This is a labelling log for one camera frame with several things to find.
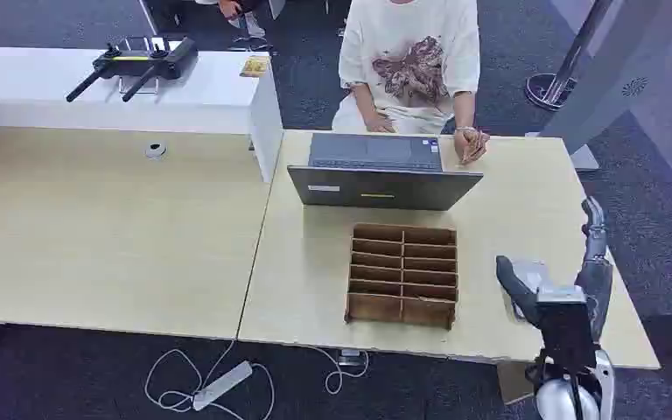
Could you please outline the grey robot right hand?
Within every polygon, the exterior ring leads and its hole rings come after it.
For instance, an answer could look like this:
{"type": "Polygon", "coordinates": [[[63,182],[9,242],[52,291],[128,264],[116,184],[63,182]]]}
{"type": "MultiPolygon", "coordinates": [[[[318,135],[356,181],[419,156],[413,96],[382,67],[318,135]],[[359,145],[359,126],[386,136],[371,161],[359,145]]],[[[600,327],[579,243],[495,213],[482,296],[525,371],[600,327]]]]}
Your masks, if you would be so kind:
{"type": "Polygon", "coordinates": [[[614,266],[606,258],[604,210],[592,196],[586,197],[581,207],[587,215],[587,222],[582,226],[585,252],[581,270],[572,286],[554,286],[543,279],[546,269],[542,265],[513,262],[504,255],[495,257],[495,273],[517,314],[533,327],[543,333],[567,328],[587,331],[592,342],[597,343],[608,313],[614,266]],[[587,327],[572,316],[552,314],[553,310],[577,304],[586,309],[587,327]]]}

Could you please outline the person's left hand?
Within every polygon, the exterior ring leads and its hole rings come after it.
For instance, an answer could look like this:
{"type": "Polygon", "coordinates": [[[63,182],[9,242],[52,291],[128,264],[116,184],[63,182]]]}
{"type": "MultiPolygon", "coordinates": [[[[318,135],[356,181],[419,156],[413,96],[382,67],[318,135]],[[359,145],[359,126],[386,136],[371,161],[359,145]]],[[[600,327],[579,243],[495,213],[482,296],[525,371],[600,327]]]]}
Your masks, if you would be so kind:
{"type": "Polygon", "coordinates": [[[473,127],[456,128],[453,135],[454,148],[462,165],[480,159],[487,152],[490,136],[473,127]]]}

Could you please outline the person's right hand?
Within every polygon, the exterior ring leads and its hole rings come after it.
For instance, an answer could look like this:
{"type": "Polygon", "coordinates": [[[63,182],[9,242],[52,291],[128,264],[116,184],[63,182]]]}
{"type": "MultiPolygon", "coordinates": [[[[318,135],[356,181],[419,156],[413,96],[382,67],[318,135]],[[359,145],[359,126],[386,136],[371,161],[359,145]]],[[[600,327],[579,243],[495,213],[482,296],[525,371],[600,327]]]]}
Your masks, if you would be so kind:
{"type": "Polygon", "coordinates": [[[396,133],[393,121],[379,112],[368,113],[363,117],[368,132],[396,133]]]}

